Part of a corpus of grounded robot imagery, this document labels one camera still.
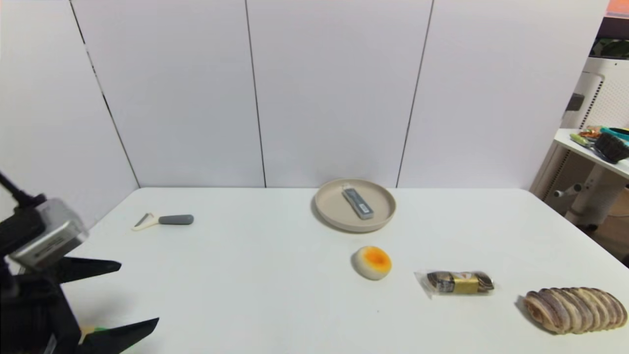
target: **egg yolk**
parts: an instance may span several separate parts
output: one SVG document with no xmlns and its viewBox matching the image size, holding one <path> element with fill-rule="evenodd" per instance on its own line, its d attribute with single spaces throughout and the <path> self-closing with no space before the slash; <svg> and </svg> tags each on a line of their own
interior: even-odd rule
<svg viewBox="0 0 629 354">
<path fill-rule="evenodd" d="M 369 247 L 366 249 L 364 258 L 372 268 L 379 271 L 388 271 L 391 269 L 391 260 L 389 255 L 377 247 Z"/>
</svg>

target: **black brush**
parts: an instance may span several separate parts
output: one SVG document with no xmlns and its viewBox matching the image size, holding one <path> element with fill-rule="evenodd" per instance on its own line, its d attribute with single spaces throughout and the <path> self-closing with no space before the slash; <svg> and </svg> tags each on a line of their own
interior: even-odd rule
<svg viewBox="0 0 629 354">
<path fill-rule="evenodd" d="M 629 146 L 622 139 L 609 133 L 602 133 L 594 147 L 614 164 L 629 157 Z"/>
</svg>

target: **gold label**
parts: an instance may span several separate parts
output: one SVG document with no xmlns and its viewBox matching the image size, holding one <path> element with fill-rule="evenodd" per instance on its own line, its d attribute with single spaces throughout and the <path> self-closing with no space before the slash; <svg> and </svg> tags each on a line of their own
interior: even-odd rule
<svg viewBox="0 0 629 354">
<path fill-rule="evenodd" d="M 478 278 L 469 272 L 451 273 L 454 279 L 455 294 L 476 294 L 478 293 Z"/>
</svg>

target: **robotic arm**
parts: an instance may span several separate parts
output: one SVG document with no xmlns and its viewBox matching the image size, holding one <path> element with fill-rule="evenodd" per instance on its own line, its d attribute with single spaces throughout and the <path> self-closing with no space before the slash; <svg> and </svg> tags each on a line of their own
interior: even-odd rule
<svg viewBox="0 0 629 354">
<path fill-rule="evenodd" d="M 14 214 L 0 222 L 0 354 L 118 354 L 153 332 L 159 318 L 88 334 L 81 330 L 61 283 L 111 273 L 120 263 L 69 258 L 87 239 L 79 216 L 60 199 L 21 191 L 0 173 L 17 202 Z M 26 269 L 11 274 L 9 256 Z"/>
</svg>

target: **white stand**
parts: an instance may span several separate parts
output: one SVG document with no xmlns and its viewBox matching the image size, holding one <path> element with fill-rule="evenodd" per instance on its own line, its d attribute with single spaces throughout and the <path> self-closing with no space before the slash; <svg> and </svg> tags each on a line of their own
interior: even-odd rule
<svg viewBox="0 0 629 354">
<path fill-rule="evenodd" d="M 597 164 L 594 165 L 565 217 L 575 225 L 600 225 L 627 184 L 624 177 Z"/>
</svg>

